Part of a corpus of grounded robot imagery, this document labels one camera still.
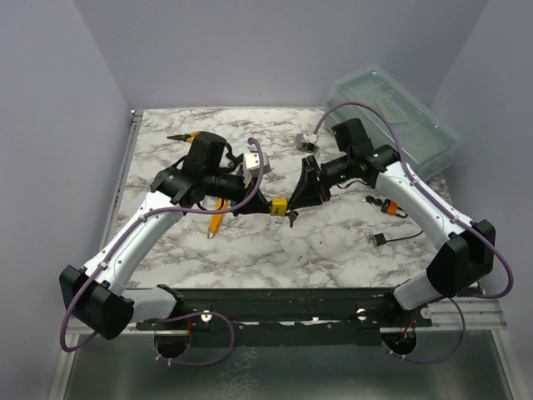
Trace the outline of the yellow padlock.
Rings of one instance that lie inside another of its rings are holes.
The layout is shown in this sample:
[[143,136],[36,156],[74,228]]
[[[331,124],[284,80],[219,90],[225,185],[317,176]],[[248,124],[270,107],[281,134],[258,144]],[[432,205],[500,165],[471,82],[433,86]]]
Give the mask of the yellow padlock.
[[271,200],[270,215],[284,217],[287,212],[288,201],[285,197],[274,197]]

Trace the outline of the silver padlock keys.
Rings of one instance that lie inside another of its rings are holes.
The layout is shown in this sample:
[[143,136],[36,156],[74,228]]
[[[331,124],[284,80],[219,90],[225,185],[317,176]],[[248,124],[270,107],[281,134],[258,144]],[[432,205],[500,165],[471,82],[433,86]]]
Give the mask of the silver padlock keys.
[[299,216],[299,212],[296,210],[291,210],[288,214],[288,221],[289,221],[289,227],[294,228],[295,221],[297,220]]

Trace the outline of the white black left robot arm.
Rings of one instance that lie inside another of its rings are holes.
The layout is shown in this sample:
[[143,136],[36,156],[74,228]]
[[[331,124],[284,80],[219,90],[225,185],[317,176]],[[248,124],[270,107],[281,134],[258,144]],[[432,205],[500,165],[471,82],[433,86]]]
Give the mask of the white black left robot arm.
[[107,340],[117,337],[129,323],[158,320],[167,329],[178,328],[185,317],[179,295],[156,287],[134,298],[126,285],[159,238],[205,196],[234,203],[230,212],[257,197],[259,186],[247,186],[242,177],[221,167],[230,151],[224,137],[199,132],[182,162],[161,170],[141,206],[104,249],[81,267],[67,266],[59,276],[62,299],[69,317],[85,323]]

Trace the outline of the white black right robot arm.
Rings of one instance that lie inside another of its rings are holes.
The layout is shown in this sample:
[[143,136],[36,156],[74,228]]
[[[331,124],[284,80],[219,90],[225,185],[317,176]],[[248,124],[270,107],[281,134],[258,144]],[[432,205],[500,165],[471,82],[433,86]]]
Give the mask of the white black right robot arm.
[[340,122],[332,130],[342,156],[323,164],[313,156],[303,158],[288,209],[319,206],[329,201],[332,187],[361,179],[397,203],[437,251],[426,270],[397,286],[394,299],[384,304],[383,316],[390,325],[404,325],[414,308],[453,298],[492,271],[494,255],[483,242],[493,243],[496,230],[488,221],[474,222],[424,182],[411,182],[413,173],[404,171],[398,151],[390,145],[374,147],[360,119]]

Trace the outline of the yellow utility knife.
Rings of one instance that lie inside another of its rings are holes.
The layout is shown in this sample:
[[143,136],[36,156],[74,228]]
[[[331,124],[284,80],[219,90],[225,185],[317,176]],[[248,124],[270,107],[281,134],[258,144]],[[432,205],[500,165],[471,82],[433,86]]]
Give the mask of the yellow utility knife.
[[[223,211],[227,208],[227,201],[222,199],[222,198],[218,198],[217,199],[217,210],[218,211]],[[211,218],[211,221],[210,221],[210,224],[209,224],[209,227],[207,229],[207,238],[208,239],[213,239],[219,229],[220,229],[220,226],[222,225],[222,221],[224,219],[224,213],[218,213],[218,214],[213,214],[212,215],[212,218]]]

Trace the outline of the orange padlock with keys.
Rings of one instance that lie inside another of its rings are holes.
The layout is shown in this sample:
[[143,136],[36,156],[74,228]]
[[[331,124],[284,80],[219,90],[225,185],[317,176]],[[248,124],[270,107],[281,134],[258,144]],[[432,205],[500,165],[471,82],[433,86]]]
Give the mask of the orange padlock with keys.
[[407,218],[408,214],[403,210],[396,202],[393,202],[389,198],[380,199],[373,196],[366,196],[364,202],[372,205],[375,210],[391,215],[397,218]]

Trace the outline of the clear green plastic toolbox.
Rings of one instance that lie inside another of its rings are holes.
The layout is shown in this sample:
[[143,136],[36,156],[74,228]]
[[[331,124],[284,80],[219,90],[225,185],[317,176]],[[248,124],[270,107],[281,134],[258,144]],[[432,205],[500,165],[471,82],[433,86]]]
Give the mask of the clear green plastic toolbox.
[[375,64],[331,85],[325,109],[334,111],[325,120],[324,127],[331,132],[338,123],[359,118],[376,148],[396,145],[385,123],[375,113],[358,106],[338,107],[345,102],[365,103],[377,110],[392,125],[407,162],[424,181],[448,168],[461,146],[457,133]]

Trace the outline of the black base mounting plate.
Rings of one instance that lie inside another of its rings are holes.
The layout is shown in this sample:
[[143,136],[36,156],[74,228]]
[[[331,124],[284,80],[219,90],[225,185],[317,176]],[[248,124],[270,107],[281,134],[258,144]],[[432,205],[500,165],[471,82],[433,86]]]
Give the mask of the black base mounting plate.
[[177,336],[190,325],[196,347],[224,345],[227,322],[237,346],[378,346],[382,330],[431,325],[420,308],[403,310],[391,290],[382,287],[179,289],[177,295],[171,322],[149,320],[137,329]]

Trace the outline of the yellow handled pliers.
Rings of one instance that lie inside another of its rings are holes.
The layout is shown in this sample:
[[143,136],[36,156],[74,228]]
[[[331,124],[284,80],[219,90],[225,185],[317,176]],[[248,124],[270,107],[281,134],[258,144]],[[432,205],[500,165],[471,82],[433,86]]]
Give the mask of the yellow handled pliers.
[[200,133],[199,131],[196,131],[196,132],[185,133],[185,134],[174,134],[174,135],[167,136],[167,139],[172,140],[172,141],[191,143],[199,133]]

